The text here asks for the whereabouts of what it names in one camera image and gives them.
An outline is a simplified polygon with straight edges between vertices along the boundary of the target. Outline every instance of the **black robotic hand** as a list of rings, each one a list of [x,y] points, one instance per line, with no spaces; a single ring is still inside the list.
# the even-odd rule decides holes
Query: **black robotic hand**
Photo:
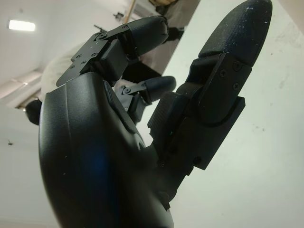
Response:
[[[148,147],[135,126],[137,108],[172,90],[174,80],[147,80],[116,94],[111,86],[167,38],[165,18],[131,22],[86,42],[47,94],[39,125],[42,176],[62,227],[173,227],[169,202],[179,185],[193,166],[206,169],[245,107],[238,93],[271,12],[270,0],[248,0],[223,19],[186,82],[161,97]]]

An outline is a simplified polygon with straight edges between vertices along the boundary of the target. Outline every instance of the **wooden pole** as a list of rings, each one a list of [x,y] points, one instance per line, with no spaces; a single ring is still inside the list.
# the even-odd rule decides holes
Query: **wooden pole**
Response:
[[[129,19],[130,19],[130,16],[131,16],[131,14],[132,14],[132,12],[133,12],[133,8],[134,8],[134,5],[135,5],[135,2],[136,2],[136,0],[132,0],[130,10],[129,10],[127,16],[126,16],[125,19],[124,19],[124,23],[125,23],[125,24],[128,23],[128,21],[129,21]]]

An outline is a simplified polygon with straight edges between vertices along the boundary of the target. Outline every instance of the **prosthetic hand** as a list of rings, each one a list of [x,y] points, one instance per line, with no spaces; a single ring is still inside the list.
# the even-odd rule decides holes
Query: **prosthetic hand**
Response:
[[[111,88],[128,64],[167,38],[165,18],[134,21],[85,43],[46,95],[40,118],[42,176],[62,227],[173,227],[169,202],[183,178],[193,166],[206,169],[245,107],[238,93],[271,12],[269,0],[232,10],[176,93],[170,77]],[[160,94],[146,147],[135,124]]]

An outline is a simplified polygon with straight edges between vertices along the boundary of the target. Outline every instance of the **screw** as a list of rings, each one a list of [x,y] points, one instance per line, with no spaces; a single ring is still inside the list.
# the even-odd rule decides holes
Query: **screw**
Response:
[[[129,92],[131,92],[131,89],[129,89],[129,88],[124,89],[124,93],[128,94]]]
[[[98,38],[98,39],[103,39],[103,38],[105,38],[106,37],[106,33],[101,33],[100,34],[100,37]]]
[[[222,70],[220,71],[220,73],[219,73],[219,76],[220,76],[220,77],[225,77],[225,75],[226,75],[226,70],[225,70],[225,69],[222,69]]]
[[[238,90],[239,89],[239,83],[233,84],[233,90]]]
[[[242,69],[242,64],[240,62],[234,62],[232,66],[234,71],[240,71]]]

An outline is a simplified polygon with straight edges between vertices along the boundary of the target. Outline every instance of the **fluorescent light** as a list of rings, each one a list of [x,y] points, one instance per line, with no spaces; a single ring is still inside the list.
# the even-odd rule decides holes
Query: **fluorescent light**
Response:
[[[20,20],[10,20],[9,29],[22,31],[35,31],[35,24]]]

